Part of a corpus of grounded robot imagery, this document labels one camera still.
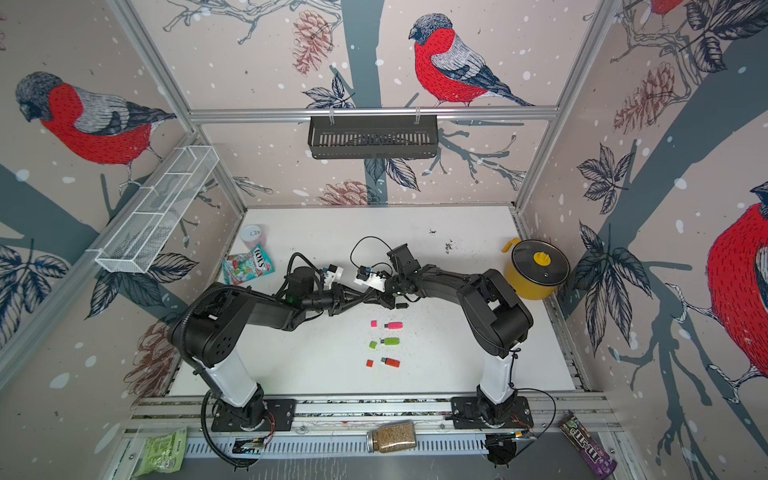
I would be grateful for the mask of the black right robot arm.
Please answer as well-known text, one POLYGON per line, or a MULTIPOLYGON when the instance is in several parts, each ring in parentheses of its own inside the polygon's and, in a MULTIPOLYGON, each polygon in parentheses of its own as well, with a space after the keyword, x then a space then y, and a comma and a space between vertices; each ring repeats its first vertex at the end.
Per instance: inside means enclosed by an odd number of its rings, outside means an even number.
POLYGON ((474 412, 464 420, 500 428, 522 419, 514 413, 521 402, 512 380, 520 344, 533 326, 533 316, 514 288, 496 269, 482 274, 422 266, 402 244, 387 253, 393 274, 384 283, 381 303, 396 297, 435 298, 461 307, 472 336, 486 353, 474 412))

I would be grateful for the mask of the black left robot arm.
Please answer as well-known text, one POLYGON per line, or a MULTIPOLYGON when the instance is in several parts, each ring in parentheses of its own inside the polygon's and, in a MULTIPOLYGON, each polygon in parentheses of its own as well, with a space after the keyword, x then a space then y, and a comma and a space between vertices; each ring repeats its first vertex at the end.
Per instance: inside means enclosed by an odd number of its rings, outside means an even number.
POLYGON ((272 295, 250 287, 215 283, 170 327, 168 341, 208 387, 215 431, 253 431, 274 418, 264 389, 240 357, 249 326, 292 332, 322 315, 339 315, 369 302, 376 290, 337 281, 340 268, 298 267, 272 295))

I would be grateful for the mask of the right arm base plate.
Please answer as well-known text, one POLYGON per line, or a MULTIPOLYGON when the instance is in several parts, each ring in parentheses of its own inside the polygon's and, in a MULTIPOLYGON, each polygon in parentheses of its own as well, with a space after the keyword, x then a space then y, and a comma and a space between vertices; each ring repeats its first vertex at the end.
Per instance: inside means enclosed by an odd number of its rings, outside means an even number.
POLYGON ((533 428, 528 400, 520 395, 512 395, 501 404, 494 404, 483 395, 452 397, 450 404, 445 419, 455 429, 533 428))

